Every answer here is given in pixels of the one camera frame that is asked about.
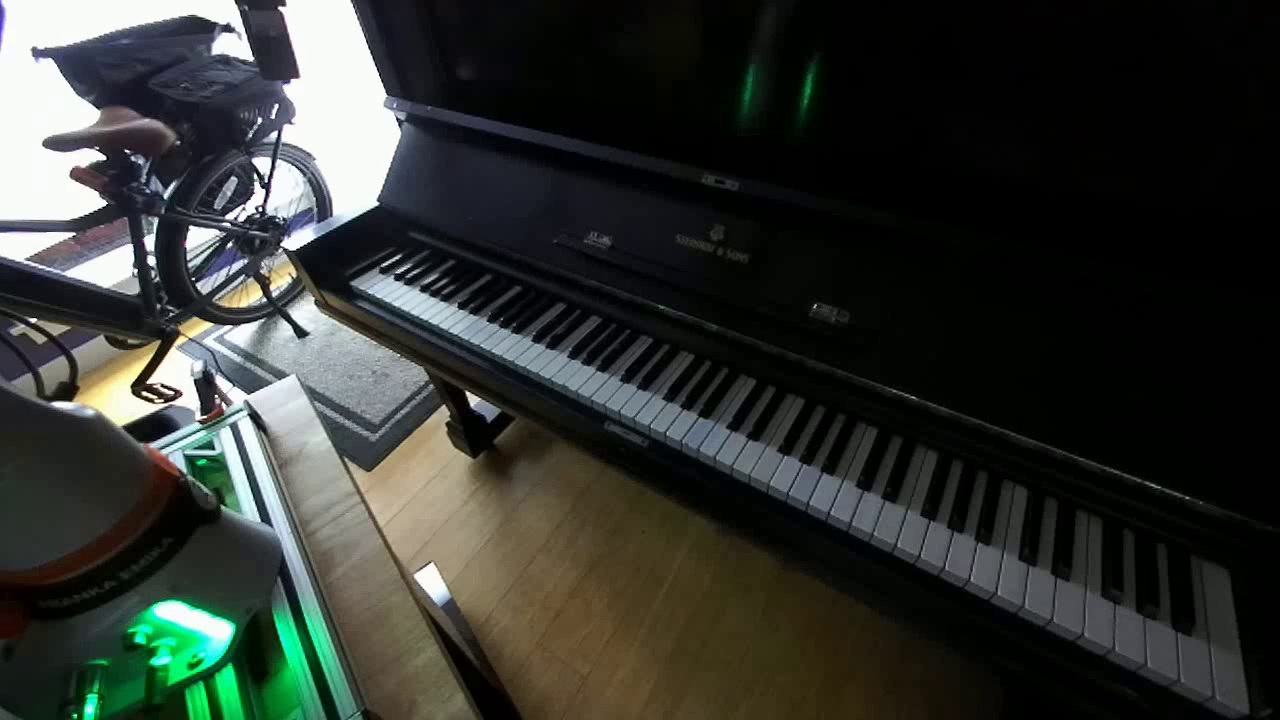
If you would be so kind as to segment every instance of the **bicycle wheel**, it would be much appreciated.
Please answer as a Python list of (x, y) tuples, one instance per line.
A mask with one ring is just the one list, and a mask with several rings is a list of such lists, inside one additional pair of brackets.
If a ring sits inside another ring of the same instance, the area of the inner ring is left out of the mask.
[(304, 285), (288, 237), (331, 217), (314, 160), (280, 146), (234, 149), (183, 178), (156, 230), (156, 271), (170, 304), (210, 324), (249, 324), (290, 304)]

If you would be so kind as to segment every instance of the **piano leg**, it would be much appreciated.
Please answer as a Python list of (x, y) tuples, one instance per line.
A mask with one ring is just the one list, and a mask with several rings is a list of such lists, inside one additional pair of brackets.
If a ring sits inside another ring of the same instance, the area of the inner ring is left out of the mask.
[(450, 450), (479, 455), (491, 450), (491, 442), (510, 425), (507, 411), (491, 409), (491, 403), (474, 403), (460, 384), (429, 372), (429, 380), (436, 384), (439, 403), (447, 409), (447, 442)]

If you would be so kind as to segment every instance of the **piano keyboard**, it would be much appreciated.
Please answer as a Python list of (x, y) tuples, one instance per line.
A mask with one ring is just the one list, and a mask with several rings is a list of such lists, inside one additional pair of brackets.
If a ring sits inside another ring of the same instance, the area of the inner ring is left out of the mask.
[(1246, 715), (1232, 573), (1111, 516), (429, 250), (351, 292), (1008, 615)]

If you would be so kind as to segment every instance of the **bicycle seat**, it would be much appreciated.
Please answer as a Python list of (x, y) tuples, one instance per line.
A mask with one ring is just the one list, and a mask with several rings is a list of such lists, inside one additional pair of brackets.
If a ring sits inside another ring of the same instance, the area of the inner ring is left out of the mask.
[(170, 153), (181, 142), (156, 118), (130, 109), (100, 109), (88, 128), (45, 136), (50, 153), (100, 149), (100, 153), (138, 153), (147, 160)]

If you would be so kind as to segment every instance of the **black piano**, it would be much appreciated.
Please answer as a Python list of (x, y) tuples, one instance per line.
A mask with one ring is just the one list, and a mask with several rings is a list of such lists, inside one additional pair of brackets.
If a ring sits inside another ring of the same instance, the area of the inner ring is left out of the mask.
[(365, 0), (420, 361), (1087, 715), (1275, 715), (1280, 14)]

